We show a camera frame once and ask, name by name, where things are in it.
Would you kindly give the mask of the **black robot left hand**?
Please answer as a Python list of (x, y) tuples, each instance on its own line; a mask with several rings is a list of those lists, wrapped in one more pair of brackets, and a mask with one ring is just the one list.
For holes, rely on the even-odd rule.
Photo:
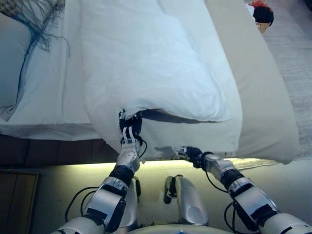
[(139, 135), (141, 132), (142, 127), (142, 115), (141, 112), (136, 113), (134, 116), (132, 116), (130, 119), (126, 119), (126, 112), (125, 110), (122, 110), (119, 112), (119, 128), (122, 133), (124, 129), (126, 129), (126, 137), (122, 137), (120, 143), (123, 144), (126, 140), (130, 140), (130, 132), (132, 132), (134, 139), (136, 139), (139, 142), (139, 145), (142, 146), (143, 139)]

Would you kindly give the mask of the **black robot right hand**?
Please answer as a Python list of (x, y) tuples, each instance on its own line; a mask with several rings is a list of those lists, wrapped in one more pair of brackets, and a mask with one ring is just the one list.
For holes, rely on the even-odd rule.
[(195, 168), (202, 167), (203, 152), (199, 148), (191, 146), (173, 147), (173, 152), (178, 159), (191, 162)]

